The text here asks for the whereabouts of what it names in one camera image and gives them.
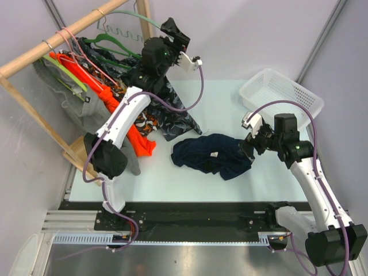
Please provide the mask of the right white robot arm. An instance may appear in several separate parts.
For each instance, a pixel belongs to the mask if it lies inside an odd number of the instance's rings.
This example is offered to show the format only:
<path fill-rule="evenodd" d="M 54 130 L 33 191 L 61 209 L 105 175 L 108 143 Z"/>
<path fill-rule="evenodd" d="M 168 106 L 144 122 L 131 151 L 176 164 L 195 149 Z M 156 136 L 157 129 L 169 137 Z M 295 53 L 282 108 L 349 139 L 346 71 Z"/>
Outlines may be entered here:
<path fill-rule="evenodd" d="M 310 220 L 290 203 L 277 202 L 269 206 L 266 226 L 272 231 L 284 227 L 292 232 L 304 242 L 310 261 L 317 267 L 344 262 L 346 255 L 356 260 L 367 239 L 367 230 L 353 222 L 328 184 L 320 184 L 323 178 L 320 161 L 313 158 L 312 143 L 300 140 L 295 115 L 277 114 L 274 126 L 270 126 L 261 115 L 248 112 L 242 126 L 250 133 L 239 145 L 241 151 L 251 162 L 255 154 L 276 152 L 298 180 L 314 216 Z"/>

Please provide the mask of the navy blue shorts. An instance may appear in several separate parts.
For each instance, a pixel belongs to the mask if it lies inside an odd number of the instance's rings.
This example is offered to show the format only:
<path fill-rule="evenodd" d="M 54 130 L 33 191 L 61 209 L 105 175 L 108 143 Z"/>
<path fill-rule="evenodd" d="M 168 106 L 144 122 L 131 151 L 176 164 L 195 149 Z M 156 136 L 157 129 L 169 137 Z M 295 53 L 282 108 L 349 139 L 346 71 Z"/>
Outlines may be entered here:
<path fill-rule="evenodd" d="M 251 161 L 240 152 L 240 142 L 219 133 L 184 139 L 173 146 L 171 160 L 178 167 L 220 174 L 228 181 L 251 169 Z"/>

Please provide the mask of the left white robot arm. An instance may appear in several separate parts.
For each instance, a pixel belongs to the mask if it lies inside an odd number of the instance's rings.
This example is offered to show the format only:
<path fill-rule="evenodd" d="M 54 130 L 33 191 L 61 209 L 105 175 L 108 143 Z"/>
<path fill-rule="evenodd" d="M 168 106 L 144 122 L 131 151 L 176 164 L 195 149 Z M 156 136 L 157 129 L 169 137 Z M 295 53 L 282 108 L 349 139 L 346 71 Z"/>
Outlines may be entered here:
<path fill-rule="evenodd" d="M 128 158 L 121 147 L 138 115 L 159 98 L 164 88 L 167 71 L 174 65 L 193 69 L 196 64 L 185 54 L 190 39 L 177 27 L 173 18 L 161 24 L 165 37 L 152 37 L 144 42 L 141 59 L 133 69 L 128 88 L 110 118 L 96 131 L 84 136 L 87 162 L 93 165 L 102 182 L 103 204 L 110 212 L 107 223 L 116 230 L 126 226 L 127 216 L 121 210 L 125 200 L 115 183 L 127 167 Z"/>

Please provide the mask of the mint green wavy hanger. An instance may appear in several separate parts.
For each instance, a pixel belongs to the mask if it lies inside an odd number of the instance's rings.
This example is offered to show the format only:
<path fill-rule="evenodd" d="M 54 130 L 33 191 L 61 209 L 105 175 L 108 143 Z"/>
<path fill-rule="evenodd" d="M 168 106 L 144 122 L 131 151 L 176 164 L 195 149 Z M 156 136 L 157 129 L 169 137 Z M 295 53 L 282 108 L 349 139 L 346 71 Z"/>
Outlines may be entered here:
<path fill-rule="evenodd" d="M 130 15 L 130 16 L 134 16 L 134 17 L 139 18 L 140 20 L 143 20 L 144 23 L 151 24 L 152 26 L 154 26 L 154 27 L 158 28 L 159 30 L 161 30 L 161 26 L 158 25 L 152 19 L 147 18 L 145 16 L 142 16 L 141 14 L 138 14 L 138 13 L 135 13 L 135 12 L 132 12 L 132 11 L 116 10 L 116 11 L 113 11 L 112 14 L 127 14 L 127 15 Z M 107 25 L 105 22 L 103 24 L 100 23 L 100 20 L 97 21 L 97 29 L 102 30 L 102 31 L 104 31 L 104 32 L 106 32 L 110 35 L 120 35 L 124 38 L 129 38 L 133 41 L 138 41 L 138 42 L 141 42 L 141 43 L 144 42 L 144 39 L 143 39 L 142 35 L 133 34 L 132 32 L 130 32 L 128 30 L 123 31 L 120 28 L 113 28 L 112 26 Z"/>

